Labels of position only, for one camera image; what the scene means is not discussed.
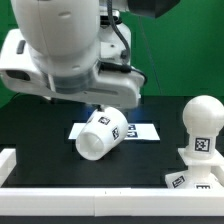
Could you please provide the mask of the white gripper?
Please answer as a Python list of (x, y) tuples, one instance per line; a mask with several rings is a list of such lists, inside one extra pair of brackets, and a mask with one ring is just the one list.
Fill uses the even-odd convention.
[(104, 105), (135, 108), (140, 98), (142, 72), (130, 65), (97, 62), (86, 72), (59, 77), (44, 74), (43, 96), (98, 104), (97, 112), (105, 112)]

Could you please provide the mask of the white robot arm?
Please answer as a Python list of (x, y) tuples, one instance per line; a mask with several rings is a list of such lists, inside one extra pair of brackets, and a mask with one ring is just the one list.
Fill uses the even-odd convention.
[(138, 105), (144, 74), (130, 65), (121, 11), (158, 18), (180, 0), (11, 0), (18, 27), (1, 55), (11, 90), (98, 105)]

